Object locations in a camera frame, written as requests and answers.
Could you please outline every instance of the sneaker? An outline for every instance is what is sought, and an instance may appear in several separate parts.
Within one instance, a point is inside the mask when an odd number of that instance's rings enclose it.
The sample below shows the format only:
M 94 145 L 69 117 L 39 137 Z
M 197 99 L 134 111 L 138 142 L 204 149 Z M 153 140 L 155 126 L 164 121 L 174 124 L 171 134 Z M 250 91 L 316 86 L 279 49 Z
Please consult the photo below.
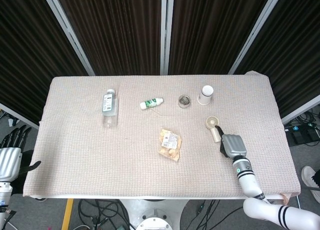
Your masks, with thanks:
M 39 202 L 44 202 L 44 201 L 46 201 L 47 199 L 35 199 L 35 200 L 37 200 L 37 201 L 39 201 Z
M 315 175 L 315 170 L 313 170 L 310 166 L 304 166 L 301 172 L 301 178 L 305 185 L 308 187 L 319 188 L 319 186 L 315 183 L 312 177 Z M 310 190 L 315 200 L 320 203 L 320 191 Z

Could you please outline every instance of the table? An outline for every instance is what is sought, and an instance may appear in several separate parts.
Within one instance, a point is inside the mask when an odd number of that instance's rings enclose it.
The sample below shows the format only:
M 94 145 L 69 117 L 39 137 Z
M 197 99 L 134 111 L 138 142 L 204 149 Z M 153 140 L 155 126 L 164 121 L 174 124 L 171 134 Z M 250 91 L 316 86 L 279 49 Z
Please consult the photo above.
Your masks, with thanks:
M 207 106 L 197 103 L 204 85 Z M 102 99 L 114 88 L 118 126 L 104 126 Z M 191 106 L 181 109 L 187 94 Z M 164 103 L 141 110 L 140 103 Z M 300 184 L 268 77 L 246 75 L 95 76 L 54 78 L 23 195 L 36 198 L 241 199 L 245 196 L 210 131 L 215 115 L 225 133 L 241 135 L 267 197 L 300 193 Z M 158 154 L 161 129 L 182 137 L 178 162 Z

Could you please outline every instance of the gray floor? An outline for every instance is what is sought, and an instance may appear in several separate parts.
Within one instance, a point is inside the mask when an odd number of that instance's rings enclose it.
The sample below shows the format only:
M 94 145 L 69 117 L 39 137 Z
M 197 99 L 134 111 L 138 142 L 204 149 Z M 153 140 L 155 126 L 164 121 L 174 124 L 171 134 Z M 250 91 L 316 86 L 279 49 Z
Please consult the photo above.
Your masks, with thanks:
M 17 127 L 22 126 L 22 122 L 17 124 Z M 0 140 L 7 135 L 14 128 L 8 126 L 8 117 L 0 119 Z M 27 143 L 25 146 L 25 151 L 34 148 L 36 137 L 38 131 L 32 129 L 30 132 Z M 291 147 L 291 154 L 295 164 L 296 172 L 298 178 L 301 181 L 301 170 L 303 166 L 309 165 L 313 169 L 320 169 L 320 144 L 315 147 L 309 147 L 306 145 L 299 145 Z M 312 211 L 320 215 L 320 204 L 317 203 L 311 192 L 309 190 L 303 189 L 303 184 L 301 184 L 301 194 L 299 195 L 301 208 L 305 210 Z M 81 225 L 81 221 L 78 217 L 78 202 L 75 200 L 73 204 L 73 210 L 70 220 L 69 229 Z M 189 201 L 186 205 L 181 220 L 180 220 L 180 229 L 185 230 L 189 222 L 196 215 L 196 211 L 199 208 L 200 204 L 203 201 Z M 209 205 L 210 201 L 206 201 L 206 206 L 202 213 L 193 221 L 190 230 L 196 229 L 202 216 L 206 212 L 206 208 Z M 243 201 L 227 201 L 221 200 L 215 214 L 208 224 L 208 229 L 214 226 L 219 222 L 225 215 L 227 215 L 232 210 L 241 207 Z M 291 198 L 289 202 L 290 206 L 297 207 L 296 198 Z M 11 220 L 11 223 L 14 224 L 19 230 L 59 230 L 62 227 L 64 212 L 65 212 L 66 200 L 62 199 L 49 199 L 45 202 L 38 202 L 32 198 L 23 198 L 22 195 L 13 195 L 10 201 L 10 208 L 17 211 L 17 214 Z M 123 224 L 120 219 L 115 219 L 114 223 L 117 227 Z M 12 230 L 11 226 L 7 226 L 7 230 Z M 109 224 L 106 224 L 104 230 L 112 229 Z M 239 210 L 229 216 L 224 222 L 215 228 L 216 230 L 225 230 L 225 229 L 236 229 L 236 230 L 280 230 L 282 228 L 265 221 L 259 221 L 250 219 L 247 217 L 243 210 Z

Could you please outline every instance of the small fan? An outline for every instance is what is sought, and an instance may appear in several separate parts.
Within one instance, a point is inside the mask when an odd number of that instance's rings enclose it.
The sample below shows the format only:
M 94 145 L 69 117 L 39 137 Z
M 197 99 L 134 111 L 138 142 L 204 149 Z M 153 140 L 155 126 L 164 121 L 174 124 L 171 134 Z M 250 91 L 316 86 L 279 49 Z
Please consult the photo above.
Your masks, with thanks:
M 221 137 L 219 134 L 218 129 L 215 126 L 219 125 L 219 119 L 216 116 L 209 116 L 206 119 L 205 126 L 210 129 L 213 140 L 215 143 L 218 143 L 221 141 Z

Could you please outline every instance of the dark curtain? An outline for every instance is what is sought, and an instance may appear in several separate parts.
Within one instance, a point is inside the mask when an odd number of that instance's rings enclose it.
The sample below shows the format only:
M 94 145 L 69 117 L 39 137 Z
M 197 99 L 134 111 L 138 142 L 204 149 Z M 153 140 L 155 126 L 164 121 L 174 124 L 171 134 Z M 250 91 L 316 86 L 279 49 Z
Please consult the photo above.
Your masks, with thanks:
M 0 103 L 38 124 L 51 80 L 87 75 L 46 0 L 0 0 Z
M 269 77 L 281 117 L 320 95 L 320 0 L 279 0 L 236 74 Z
M 227 74 L 267 0 L 174 0 L 169 74 Z
M 96 75 L 160 73 L 161 0 L 59 0 Z

